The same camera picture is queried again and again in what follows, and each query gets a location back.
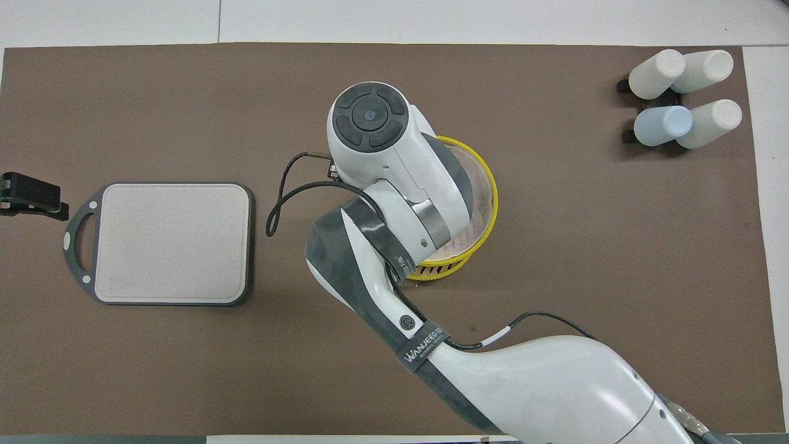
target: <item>robot end effector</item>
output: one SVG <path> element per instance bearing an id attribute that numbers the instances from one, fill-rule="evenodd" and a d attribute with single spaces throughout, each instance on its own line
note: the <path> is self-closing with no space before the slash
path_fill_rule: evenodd
<path id="1" fill-rule="evenodd" d="M 343 182 L 365 189 L 386 181 L 417 214 L 431 244 L 418 254 L 427 255 L 414 258 L 417 263 L 469 224 L 472 190 L 466 171 L 397 89 L 378 82 L 346 89 L 331 105 L 327 135 Z M 409 246 L 408 239 L 400 240 Z"/>

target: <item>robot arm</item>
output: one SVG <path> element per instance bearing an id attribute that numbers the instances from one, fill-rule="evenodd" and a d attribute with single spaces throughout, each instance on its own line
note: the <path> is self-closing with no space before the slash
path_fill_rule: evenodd
<path id="1" fill-rule="evenodd" d="M 332 104 L 329 148 L 361 198 L 316 220 L 308 267 L 362 317 L 466 421 L 531 443 L 690 443 L 638 374 L 609 347 L 584 337 L 546 337 L 493 352 L 464 352 L 396 296 L 387 265 L 408 276 L 469 223 L 471 186 L 449 150 L 400 91 L 354 85 Z"/>

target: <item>metal connector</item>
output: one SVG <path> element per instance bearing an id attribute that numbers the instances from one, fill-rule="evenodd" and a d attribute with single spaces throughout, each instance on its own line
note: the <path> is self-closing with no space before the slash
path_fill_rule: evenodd
<path id="1" fill-rule="evenodd" d="M 666 404 L 666 408 L 668 411 L 671 412 L 672 415 L 685 427 L 685 430 L 689 431 L 690 433 L 698 436 L 699 438 L 704 436 L 705 433 L 709 432 L 707 426 L 705 426 L 701 421 L 697 420 L 695 416 L 691 415 L 687 410 L 682 408 L 681 405 L 669 401 Z"/>

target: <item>black strap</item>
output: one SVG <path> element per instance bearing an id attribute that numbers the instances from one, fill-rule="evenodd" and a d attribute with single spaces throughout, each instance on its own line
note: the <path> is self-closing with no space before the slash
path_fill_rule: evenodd
<path id="1" fill-rule="evenodd" d="M 441 345 L 449 337 L 449 333 L 441 328 L 436 321 L 427 320 L 422 327 L 417 330 L 411 339 L 406 342 L 397 352 L 397 360 L 400 361 L 410 373 L 417 371 L 433 350 Z"/>
<path id="2" fill-rule="evenodd" d="M 352 198 L 340 206 L 370 245 L 391 266 L 397 274 L 398 281 L 406 279 L 417 269 L 408 250 L 400 243 L 397 236 L 361 198 Z"/>

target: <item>logo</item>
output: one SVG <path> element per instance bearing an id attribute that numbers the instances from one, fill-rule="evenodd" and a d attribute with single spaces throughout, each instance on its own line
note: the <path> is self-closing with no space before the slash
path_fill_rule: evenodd
<path id="1" fill-rule="evenodd" d="M 416 358 L 424 358 L 433 349 L 433 341 L 443 333 L 441 327 L 436 327 L 429 335 L 422 340 L 415 348 L 410 349 L 403 356 L 407 363 L 412 363 Z"/>

